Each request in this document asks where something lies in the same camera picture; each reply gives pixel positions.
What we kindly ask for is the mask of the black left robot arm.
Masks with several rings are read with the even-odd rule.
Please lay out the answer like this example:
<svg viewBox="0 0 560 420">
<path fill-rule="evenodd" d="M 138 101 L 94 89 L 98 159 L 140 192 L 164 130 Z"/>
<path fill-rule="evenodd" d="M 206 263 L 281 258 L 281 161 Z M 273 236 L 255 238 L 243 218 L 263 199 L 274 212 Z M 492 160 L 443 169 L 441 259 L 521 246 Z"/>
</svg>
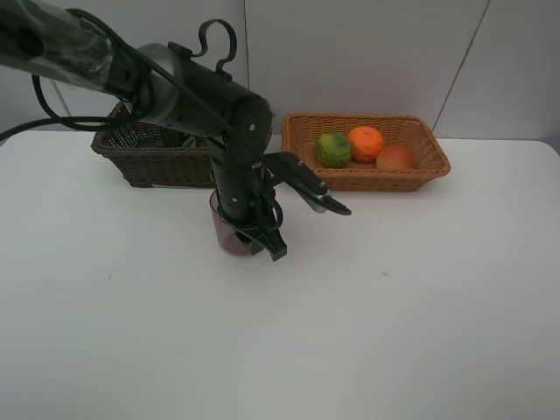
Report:
<svg viewBox="0 0 560 420">
<path fill-rule="evenodd" d="M 222 62 L 209 69 L 181 45 L 133 48 L 98 17 L 34 1 L 1 4 L 1 63 L 112 95 L 129 119 L 204 137 L 215 188 L 210 204 L 220 245 L 234 253 L 286 255 L 275 188 L 285 183 L 316 212 L 349 215 L 290 152 L 268 153 L 272 111 L 235 83 Z"/>
</svg>

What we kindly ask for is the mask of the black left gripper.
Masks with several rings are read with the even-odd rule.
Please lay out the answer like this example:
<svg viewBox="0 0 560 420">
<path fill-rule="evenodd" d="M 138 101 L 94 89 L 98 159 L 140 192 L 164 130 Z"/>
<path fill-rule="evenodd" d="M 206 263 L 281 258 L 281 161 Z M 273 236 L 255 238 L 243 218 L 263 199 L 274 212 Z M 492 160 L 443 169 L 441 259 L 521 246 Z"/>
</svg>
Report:
<svg viewBox="0 0 560 420">
<path fill-rule="evenodd" d="M 273 261 L 285 257 L 288 248 L 279 230 L 283 213 L 263 164 L 231 137 L 211 138 L 207 147 L 221 219 L 252 256 L 266 249 Z M 332 196 L 323 196 L 321 206 L 335 214 L 352 214 Z"/>
</svg>

